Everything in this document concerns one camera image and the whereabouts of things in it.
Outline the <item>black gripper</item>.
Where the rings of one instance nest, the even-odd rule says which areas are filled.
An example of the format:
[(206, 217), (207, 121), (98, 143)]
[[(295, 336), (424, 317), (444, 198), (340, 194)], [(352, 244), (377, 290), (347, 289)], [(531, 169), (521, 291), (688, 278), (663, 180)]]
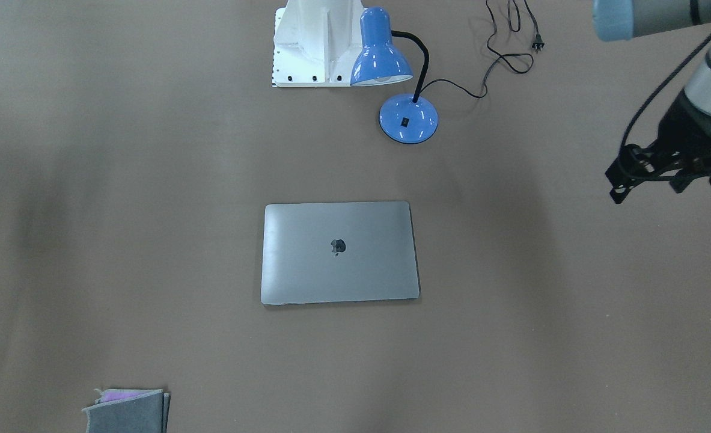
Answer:
[(650, 145), (629, 141), (633, 125), (635, 120), (628, 123), (617, 157), (605, 172), (614, 204), (622, 204), (642, 183), (667, 183), (675, 194), (702, 178), (711, 186), (711, 116), (697, 110), (684, 91), (666, 110)]

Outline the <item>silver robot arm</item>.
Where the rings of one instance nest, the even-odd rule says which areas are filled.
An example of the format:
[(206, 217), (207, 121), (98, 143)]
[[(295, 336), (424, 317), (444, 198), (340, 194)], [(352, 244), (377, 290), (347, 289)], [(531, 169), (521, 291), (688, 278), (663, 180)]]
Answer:
[[(711, 1), (595, 1), (594, 30), (601, 41), (627, 41), (711, 23)], [(702, 59), (661, 117), (648, 146), (630, 142), (644, 111), (686, 66)], [(642, 183), (667, 183), (681, 194), (695, 180), (711, 186), (711, 30), (644, 99), (623, 131), (605, 171), (609, 195), (622, 204)]]

